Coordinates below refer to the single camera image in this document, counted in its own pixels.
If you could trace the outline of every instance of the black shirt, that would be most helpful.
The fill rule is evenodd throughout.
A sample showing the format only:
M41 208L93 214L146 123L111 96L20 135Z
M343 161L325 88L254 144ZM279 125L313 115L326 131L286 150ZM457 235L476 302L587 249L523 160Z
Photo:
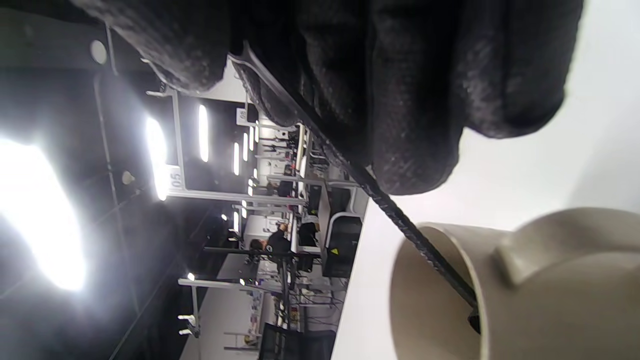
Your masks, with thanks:
M269 239L267 240L267 247L265 248L268 252L276 253L289 252L290 249L291 242L287 240L284 231L280 229L269 236Z

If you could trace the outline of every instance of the white wall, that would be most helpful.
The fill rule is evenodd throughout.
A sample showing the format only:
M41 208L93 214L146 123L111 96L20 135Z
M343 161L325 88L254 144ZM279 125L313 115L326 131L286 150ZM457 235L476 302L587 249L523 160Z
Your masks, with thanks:
M257 352L224 350L235 346L234 337L224 332L247 332L252 298L244 291L210 288L200 307L200 339L190 336L180 360L256 360Z

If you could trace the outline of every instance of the ceiling light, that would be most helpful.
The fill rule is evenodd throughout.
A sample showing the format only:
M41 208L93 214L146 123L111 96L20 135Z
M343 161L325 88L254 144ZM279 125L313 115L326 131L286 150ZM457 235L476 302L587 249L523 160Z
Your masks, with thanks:
M240 146L234 143L234 174L240 174Z
M198 139L200 140L200 158L209 161L209 117L207 108L200 105L198 109Z
M169 172L166 167L166 142L158 121L152 118L147 119L146 136L156 194L158 199L164 201L169 191Z
M249 142L249 136L244 133L243 134L243 147L242 147L242 159L247 160L249 158L249 148L247 148Z
M34 146L0 140L0 213L60 288L79 290L85 263L74 210L56 173Z
M251 139L249 142L249 150L253 151L253 126L249 127L249 139Z
M238 232L240 229L240 219L238 218L238 212L234 212L234 231Z

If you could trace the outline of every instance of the person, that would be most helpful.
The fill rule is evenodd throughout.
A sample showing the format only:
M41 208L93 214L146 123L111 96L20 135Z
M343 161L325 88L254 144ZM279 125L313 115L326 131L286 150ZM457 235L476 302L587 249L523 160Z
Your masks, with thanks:
M283 254L289 252L291 249L291 242L287 239L287 224L281 223L278 225L278 230L269 236L267 240L253 239L249 244L251 250L264 250L268 252L274 252L276 254Z
M293 169L291 168L291 165L285 165L284 172L282 175L293 176ZM290 197L292 191L293 191L293 181L290 181L290 180L280 181L280 185L278 185L279 197Z
M298 242L301 246L317 246L316 233L320 231L320 220L316 210L302 216L302 224L298 229Z

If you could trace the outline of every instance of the glove finger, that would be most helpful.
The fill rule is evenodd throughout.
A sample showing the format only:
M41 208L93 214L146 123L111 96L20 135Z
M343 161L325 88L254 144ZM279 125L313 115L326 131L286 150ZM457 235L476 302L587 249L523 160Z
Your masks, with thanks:
M467 1L452 116L494 138L539 130L564 99L581 13L582 0Z
M220 79L230 45L226 1L72 0L109 24L171 86L207 91Z
M304 38L314 105L331 122L340 148L369 164L364 0L296 2L296 23Z
M449 121L459 1L373 0L373 170L392 195L432 190L458 161L462 122Z

